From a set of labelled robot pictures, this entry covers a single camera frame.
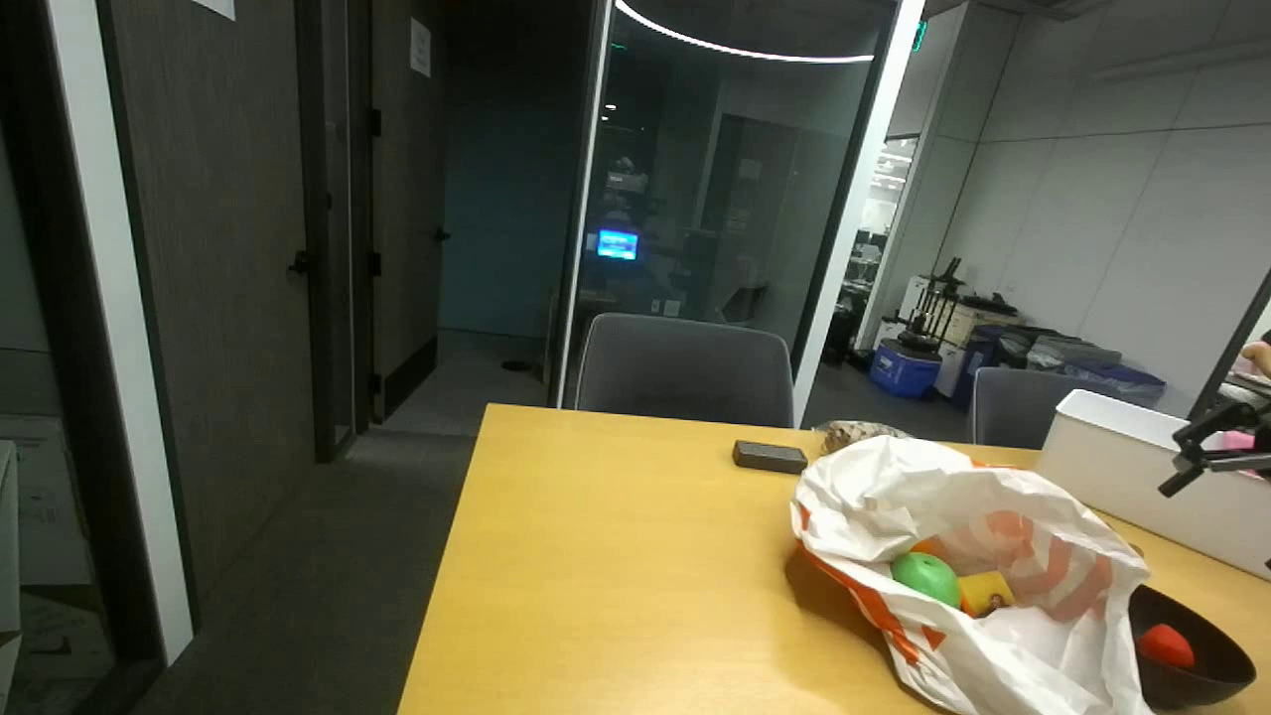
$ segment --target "door handle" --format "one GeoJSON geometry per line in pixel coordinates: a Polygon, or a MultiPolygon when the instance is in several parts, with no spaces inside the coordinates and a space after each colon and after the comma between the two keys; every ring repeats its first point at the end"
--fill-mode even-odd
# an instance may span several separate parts
{"type": "Polygon", "coordinates": [[[319,253],[315,249],[293,249],[285,270],[311,279],[319,270],[319,253]]]}

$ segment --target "plastic bag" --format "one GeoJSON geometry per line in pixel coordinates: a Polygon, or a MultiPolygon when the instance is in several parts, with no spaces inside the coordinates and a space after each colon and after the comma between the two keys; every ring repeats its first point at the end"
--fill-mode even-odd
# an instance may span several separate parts
{"type": "Polygon", "coordinates": [[[1076,498],[1020,470],[972,470],[935,441],[874,435],[813,462],[789,507],[801,549],[887,634],[907,686],[948,709],[1133,715],[1128,597],[1143,561],[1076,498]],[[912,543],[994,566],[1018,602],[984,621],[891,574],[912,543]]]}

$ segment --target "computer monitor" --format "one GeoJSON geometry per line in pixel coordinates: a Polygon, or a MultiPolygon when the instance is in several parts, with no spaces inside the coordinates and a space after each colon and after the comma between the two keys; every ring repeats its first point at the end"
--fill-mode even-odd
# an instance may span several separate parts
{"type": "Polygon", "coordinates": [[[634,229],[618,229],[618,226],[597,229],[597,257],[634,263],[640,257],[640,234],[634,229]]]}
{"type": "Polygon", "coordinates": [[[1190,421],[1230,402],[1271,402],[1271,270],[1194,398],[1190,421]]]}

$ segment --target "glass wall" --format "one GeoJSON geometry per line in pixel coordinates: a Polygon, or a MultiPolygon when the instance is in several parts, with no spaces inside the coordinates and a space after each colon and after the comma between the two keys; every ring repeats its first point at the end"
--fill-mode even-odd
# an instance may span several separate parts
{"type": "Polygon", "coordinates": [[[801,348],[895,13],[612,5],[573,348],[604,308],[757,327],[801,348]]]}

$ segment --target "office chair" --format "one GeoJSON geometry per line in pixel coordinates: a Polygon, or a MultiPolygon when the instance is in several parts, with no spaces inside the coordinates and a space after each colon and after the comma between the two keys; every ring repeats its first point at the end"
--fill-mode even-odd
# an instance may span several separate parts
{"type": "Polygon", "coordinates": [[[969,435],[981,445],[1039,447],[1055,404],[1072,389],[1110,393],[1110,384],[1050,371],[977,371],[969,393],[969,435]]]}
{"type": "Polygon", "coordinates": [[[789,348],[761,329],[647,314],[593,318],[575,408],[793,423],[789,348]]]}

